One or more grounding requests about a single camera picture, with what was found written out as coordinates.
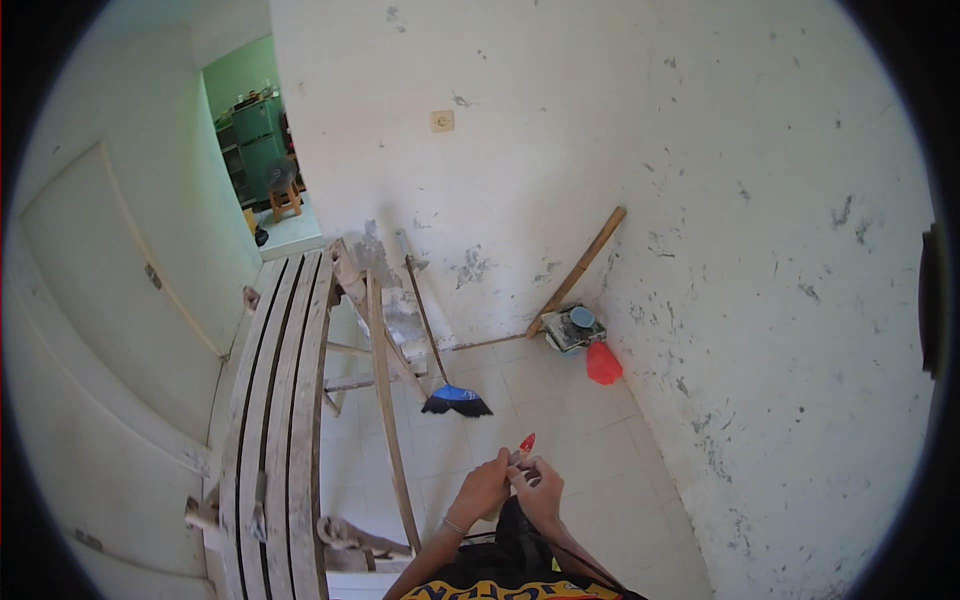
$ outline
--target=broom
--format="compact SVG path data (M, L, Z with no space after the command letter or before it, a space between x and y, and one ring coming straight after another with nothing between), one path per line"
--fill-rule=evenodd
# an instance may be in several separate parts
M437 359L437 366L440 367L440 375L444 378L444 386L434 392L423 404L420 410L422 413L433 413L442 415L451 408L464 417L483 417L492 415L493 411L487 407L483 398L473 390L465 390L450 385L450 380L446 377L444 363L440 360L440 351L437 350L437 342L433 339L433 332L430 330L430 322L426 318L426 311L423 309L423 299L420 297L420 288L417 286L417 278L414 276L414 266L411 261L412 252L410 243L407 241L406 232L403 229L396 231L396 237L400 241L400 247L403 249L403 260L407 264L407 273L410 274L410 282L414 286L414 294L417 296L417 306L420 308L420 315L423 316L423 327L426 329L426 337L430 340L430 347L433 349L433 357Z

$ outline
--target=hand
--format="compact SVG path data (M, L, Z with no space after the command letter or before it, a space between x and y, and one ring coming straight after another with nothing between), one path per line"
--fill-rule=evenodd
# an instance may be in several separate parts
M510 450L500 448L495 459L468 473L450 510L446 512L450 522L469 531L477 519L507 501L510 497L510 482L507 481L509 457Z
M564 530L560 521L560 496L564 480L541 456L507 467L507 477L516 489L516 499L534 527L544 536L559 535Z

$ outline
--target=broom handle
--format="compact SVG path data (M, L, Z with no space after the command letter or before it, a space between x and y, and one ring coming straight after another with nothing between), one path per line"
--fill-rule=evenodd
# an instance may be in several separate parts
M410 254L405 254L403 260L407 263L407 273L410 274L410 282L414 284L414 294L417 296L417 306L420 307L420 315L423 316L423 328L426 329L426 337L430 339L430 347L433 349L433 357L437 359L437 366L440 367L440 375L444 378L444 383L449 385L444 371L444 363L440 360L440 351L437 350L437 343L433 339L433 331L430 330L430 322L426 318L426 311L423 309L423 299L420 297L420 288L417 286L417 278L414 276L414 266L410 263Z

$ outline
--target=red plastic bag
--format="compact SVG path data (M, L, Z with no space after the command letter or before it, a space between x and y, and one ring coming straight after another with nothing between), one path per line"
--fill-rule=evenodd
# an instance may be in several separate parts
M594 342L587 348L587 376L603 385L611 385L623 375L623 367L603 342Z

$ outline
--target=bracelet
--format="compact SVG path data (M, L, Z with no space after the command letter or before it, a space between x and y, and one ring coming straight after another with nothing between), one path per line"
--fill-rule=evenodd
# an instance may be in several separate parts
M450 519L448 519L448 518L446 518L446 517L442 518L442 519L441 519L441 522L444 523L447 527L449 527L449 528L452 529L453 531L455 531L455 532L457 532L458 534L460 534L461 536L465 536L467 533L469 533L469 532L464 531L463 529L457 527L456 525L454 525L452 522L450 522Z

